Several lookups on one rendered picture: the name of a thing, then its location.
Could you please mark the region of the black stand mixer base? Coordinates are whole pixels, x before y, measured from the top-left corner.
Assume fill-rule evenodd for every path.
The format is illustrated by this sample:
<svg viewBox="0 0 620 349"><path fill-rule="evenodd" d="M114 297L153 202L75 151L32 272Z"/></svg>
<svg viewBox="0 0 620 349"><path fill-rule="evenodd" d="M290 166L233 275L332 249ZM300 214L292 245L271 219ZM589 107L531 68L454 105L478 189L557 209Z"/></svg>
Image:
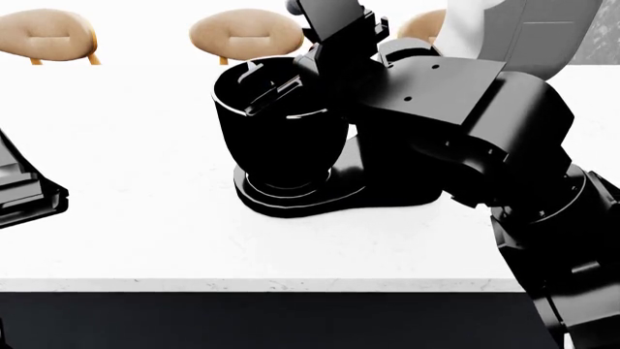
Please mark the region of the black stand mixer base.
<svg viewBox="0 0 620 349"><path fill-rule="evenodd" d="M298 189L269 188L234 168L236 195L248 208L269 217L297 218L352 208L423 206L442 194L427 159L387 136L361 126L322 179Z"/></svg>

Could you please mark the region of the black stand mixer bowl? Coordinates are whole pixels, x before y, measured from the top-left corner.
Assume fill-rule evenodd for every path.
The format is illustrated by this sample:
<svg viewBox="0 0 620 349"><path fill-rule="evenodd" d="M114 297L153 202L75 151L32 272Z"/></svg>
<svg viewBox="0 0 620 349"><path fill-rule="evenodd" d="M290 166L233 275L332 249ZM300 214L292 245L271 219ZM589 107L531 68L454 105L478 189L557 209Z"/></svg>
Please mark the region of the black stand mixer bowl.
<svg viewBox="0 0 620 349"><path fill-rule="evenodd" d="M296 75L291 57L253 60L264 63L280 86ZM244 110L264 92L241 92L237 79L246 63L232 66L214 82L212 98L227 148L236 165L263 184L296 188L325 175L340 156L349 125L300 87L274 107L248 116Z"/></svg>

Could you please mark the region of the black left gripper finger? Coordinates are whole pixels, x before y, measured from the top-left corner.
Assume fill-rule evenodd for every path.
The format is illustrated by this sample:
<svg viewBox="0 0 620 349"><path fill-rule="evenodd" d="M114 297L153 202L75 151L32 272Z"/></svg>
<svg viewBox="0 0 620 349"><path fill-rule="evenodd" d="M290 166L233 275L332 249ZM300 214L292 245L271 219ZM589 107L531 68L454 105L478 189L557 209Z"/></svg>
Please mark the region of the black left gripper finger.
<svg viewBox="0 0 620 349"><path fill-rule="evenodd" d="M0 229L60 214L69 192L53 182L21 182L0 188Z"/></svg>

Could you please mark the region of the tan padded wooden chair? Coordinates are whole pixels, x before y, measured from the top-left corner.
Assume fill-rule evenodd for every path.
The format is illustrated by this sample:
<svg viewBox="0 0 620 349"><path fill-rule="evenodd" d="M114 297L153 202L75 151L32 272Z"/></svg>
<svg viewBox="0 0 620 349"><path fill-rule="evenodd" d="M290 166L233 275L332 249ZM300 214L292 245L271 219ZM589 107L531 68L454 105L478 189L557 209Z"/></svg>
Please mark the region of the tan padded wooden chair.
<svg viewBox="0 0 620 349"><path fill-rule="evenodd" d="M36 9L0 16L0 51L27 57L33 65L85 58L97 66L97 48L90 22L72 12Z"/></svg>
<svg viewBox="0 0 620 349"><path fill-rule="evenodd" d="M191 26L189 38L196 48L218 57L222 66L230 60L290 54L304 43L302 28L295 21L260 9L207 16Z"/></svg>
<svg viewBox="0 0 620 349"><path fill-rule="evenodd" d="M430 11L409 19L398 29L398 38L415 38L427 43L434 43L441 31L446 16L446 10Z"/></svg>

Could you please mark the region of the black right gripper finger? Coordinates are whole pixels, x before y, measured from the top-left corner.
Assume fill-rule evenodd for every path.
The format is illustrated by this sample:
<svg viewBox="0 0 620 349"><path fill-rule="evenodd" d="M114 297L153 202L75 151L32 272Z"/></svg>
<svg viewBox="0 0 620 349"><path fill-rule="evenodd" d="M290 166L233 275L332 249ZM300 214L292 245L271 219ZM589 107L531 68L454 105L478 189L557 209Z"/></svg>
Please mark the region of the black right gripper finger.
<svg viewBox="0 0 620 349"><path fill-rule="evenodd" d="M270 87L265 93L255 98L244 112L248 116L257 115L263 110L274 107L278 101L281 101L287 95L290 95L302 86L303 82L301 77L295 77L280 86Z"/></svg>
<svg viewBox="0 0 620 349"><path fill-rule="evenodd" d="M237 79L237 86L241 92L266 92L277 87L264 63L247 61L246 67L247 72Z"/></svg>

